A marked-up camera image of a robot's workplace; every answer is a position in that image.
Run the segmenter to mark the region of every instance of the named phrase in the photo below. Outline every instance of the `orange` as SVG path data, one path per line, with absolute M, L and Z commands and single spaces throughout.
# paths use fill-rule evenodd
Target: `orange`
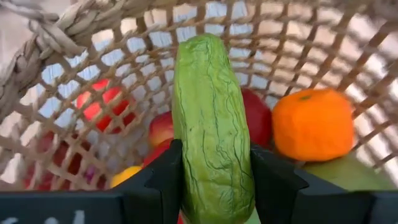
M 307 89 L 283 97 L 272 112 L 278 151 L 298 161 L 328 161 L 351 150 L 351 104 L 332 89 Z
M 116 174 L 112 178 L 111 187 L 116 187 L 117 185 L 121 184 L 128 178 L 132 177 L 134 174 L 138 173 L 141 169 L 142 169 L 141 166 L 132 166 L 132 167 L 125 169 L 121 173 Z

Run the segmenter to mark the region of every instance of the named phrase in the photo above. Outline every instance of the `black plastic part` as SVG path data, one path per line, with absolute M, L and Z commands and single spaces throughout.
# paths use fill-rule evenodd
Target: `black plastic part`
M 182 199 L 182 142 L 113 190 L 127 192 L 124 209 L 128 223 L 175 224 Z
M 182 198 L 182 143 L 117 187 L 102 192 L 0 193 L 0 223 L 176 224 Z
M 347 192 L 251 146 L 256 209 L 266 224 L 397 224 L 398 192 Z
M 398 223 L 396 191 L 347 192 L 256 145 L 251 166 L 261 223 Z M 0 223 L 55 218 L 59 223 L 176 224 L 182 181 L 182 142 L 173 140 L 169 150 L 111 190 L 0 193 Z
M 82 218 L 83 223 L 127 224 L 121 195 L 111 192 L 7 192 L 0 202 L 0 223 L 43 224 L 54 218 L 82 223 L 73 222 Z

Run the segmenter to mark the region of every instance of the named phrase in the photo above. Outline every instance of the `green cucumber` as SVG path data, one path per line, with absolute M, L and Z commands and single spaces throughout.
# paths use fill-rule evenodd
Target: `green cucumber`
M 223 41 L 203 34 L 178 47 L 174 138 L 183 142 L 182 211 L 192 224 L 244 223 L 254 209 L 250 138 Z

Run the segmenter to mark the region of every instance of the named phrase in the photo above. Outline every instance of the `red apple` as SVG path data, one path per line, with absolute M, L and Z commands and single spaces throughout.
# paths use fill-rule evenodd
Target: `red apple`
M 73 134 L 72 137 L 76 139 L 78 137 L 77 134 Z M 38 142 L 36 147 L 38 153 L 45 153 L 52 147 L 52 141 L 54 139 L 54 133 L 49 131 L 44 137 Z M 84 150 L 89 150 L 91 145 L 87 141 L 83 141 L 80 143 Z M 56 166 L 61 167 L 63 160 L 67 156 L 69 145 L 65 141 L 61 141 L 58 149 L 55 151 L 53 155 L 53 163 Z M 79 153 L 75 153 L 70 161 L 68 166 L 68 172 L 76 175 L 80 168 L 80 162 L 82 160 L 82 156 Z M 25 177 L 25 186 L 28 187 L 34 175 L 34 164 L 28 167 L 27 175 Z M 50 190 L 51 189 L 51 181 L 55 175 L 52 174 L 50 171 L 45 170 L 42 174 L 42 182 L 37 187 L 38 190 Z M 69 190 L 70 188 L 70 181 L 64 180 L 60 189 L 61 190 Z
M 174 138 L 172 112 L 168 111 L 156 116 L 149 125 L 149 142 L 152 147 Z
M 162 143 L 160 143 L 153 151 L 152 153 L 144 159 L 144 164 L 143 167 L 148 166 L 152 161 L 154 161 L 156 158 L 158 158 L 164 151 L 168 150 L 170 147 L 170 143 L 173 141 L 173 139 L 168 139 Z
M 93 89 L 96 91 L 103 90 L 107 85 L 109 84 L 108 79 L 102 79 L 98 81 L 97 83 L 93 84 Z M 118 98 L 121 96 L 122 91 L 121 91 L 122 86 L 116 86 L 112 87 L 109 90 L 105 91 L 103 93 L 103 101 L 105 104 L 110 103 L 112 100 L 115 98 Z M 89 91 L 84 92 L 83 94 L 79 95 L 76 101 L 76 107 L 81 108 L 84 103 L 90 98 L 91 93 Z M 116 116 L 119 116 L 129 105 L 133 104 L 134 100 L 122 100 L 118 105 L 116 105 L 113 108 L 113 113 Z M 95 101 L 91 105 L 89 105 L 85 110 L 84 110 L 84 115 L 86 116 L 87 120 L 91 121 L 94 119 L 96 116 L 98 116 L 101 113 L 102 109 L 100 107 L 100 103 Z M 134 113 L 129 113 L 125 115 L 123 118 L 123 124 L 127 126 L 133 119 L 136 117 Z M 99 130 L 102 132 L 108 127 L 108 125 L 111 123 L 112 118 L 109 115 L 103 116 L 103 118 L 97 122 L 96 126 Z M 116 127 L 113 130 L 111 130 L 111 134 L 117 134 L 121 132 L 120 127 Z
M 184 224 L 184 222 L 182 221 L 182 216 L 181 216 L 181 214 L 178 215 L 177 224 Z
M 265 148 L 272 137 L 271 110 L 249 89 L 243 88 L 242 96 L 250 140 Z
M 93 165 L 87 168 L 86 172 L 84 173 L 84 178 L 87 180 L 87 184 L 91 184 L 91 180 L 93 179 L 97 171 L 98 169 Z M 106 188 L 105 184 L 106 184 L 106 177 L 105 175 L 101 175 L 97 181 L 97 189 L 104 190 Z

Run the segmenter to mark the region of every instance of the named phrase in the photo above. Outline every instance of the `wicker basket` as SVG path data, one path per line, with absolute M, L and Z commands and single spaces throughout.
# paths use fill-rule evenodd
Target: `wicker basket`
M 176 19 L 175 9 L 182 4 L 195 7 L 193 16 Z M 58 18 L 31 4 L 0 0 L 0 5 L 30 19 L 29 28 L 34 33 L 1 73 L 0 172 L 13 169 L 15 175 L 15 180 L 7 181 L 10 184 L 2 182 L 1 190 L 25 190 L 26 168 L 33 164 L 35 178 L 28 190 L 36 189 L 39 177 L 48 171 L 58 176 L 51 179 L 52 190 L 62 188 L 65 180 L 72 183 L 72 190 L 93 190 L 99 187 L 101 178 L 140 164 L 147 154 L 149 122 L 171 108 L 173 61 L 178 42 L 184 40 L 179 30 L 191 29 L 194 34 L 201 34 L 212 32 L 208 27 L 217 25 L 221 28 L 216 34 L 228 43 L 233 67 L 242 85 L 256 90 L 269 105 L 304 88 L 331 86 L 345 93 L 355 107 L 353 150 L 361 161 L 375 169 L 383 168 L 397 182 L 398 104 L 392 86 L 397 81 L 398 59 L 388 47 L 386 50 L 379 46 L 398 28 L 395 22 L 398 21 L 398 2 L 212 2 L 224 7 L 224 14 L 219 15 L 209 15 L 209 4 L 188 0 L 84 0 Z M 245 6 L 247 14 L 235 16 L 234 11 L 241 7 L 237 4 Z M 148 26 L 144 13 L 153 10 L 162 12 L 164 20 Z M 383 25 L 379 31 L 363 37 L 350 25 L 350 21 L 361 16 L 379 19 Z M 120 27 L 126 19 L 135 21 L 137 29 L 122 32 Z M 239 26 L 249 29 L 240 32 Z M 299 27 L 299 32 L 291 33 L 291 26 Z M 92 36 L 102 30 L 111 30 L 113 40 L 98 47 Z M 329 39 L 320 35 L 325 33 Z M 156 43 L 153 35 L 166 35 L 170 42 Z M 140 42 L 143 48 L 131 46 L 132 40 Z M 356 53 L 346 54 L 347 46 L 355 48 Z M 233 54 L 237 50 L 242 55 Z M 122 56 L 106 63 L 104 58 L 114 51 Z M 373 57 L 377 57 L 379 71 L 368 63 Z M 81 75 L 91 69 L 98 73 L 90 77 Z M 60 72 L 46 76 L 49 70 Z M 121 83 L 125 86 L 122 97 L 114 104 L 131 95 L 136 100 L 121 114 L 134 112 L 134 121 L 124 126 L 120 116 L 110 113 L 113 121 L 103 133 L 94 121 L 85 118 L 75 103 L 84 91 L 91 92 L 91 101 L 100 100 L 105 90 L 94 91 L 91 86 L 102 78 L 110 80 L 108 87 Z M 64 94 L 66 86 L 72 89 Z M 37 99 L 26 103 L 24 96 L 33 90 L 39 93 Z M 57 102 L 52 105 L 55 109 L 45 114 L 43 108 L 51 100 Z M 100 102 L 103 110 L 95 121 L 112 110 L 111 105 Z M 68 117 L 67 122 L 60 123 L 61 117 Z M 121 133 L 110 134 L 109 130 L 117 126 L 123 127 Z M 40 152 L 42 139 L 49 131 L 55 133 L 50 141 L 51 150 Z M 90 141 L 89 151 L 83 141 Z M 55 149 L 63 144 L 69 145 L 68 154 L 59 167 L 52 157 Z M 68 172 L 74 153 L 83 157 L 76 175 Z M 87 182 L 85 175 L 90 169 L 93 177 Z

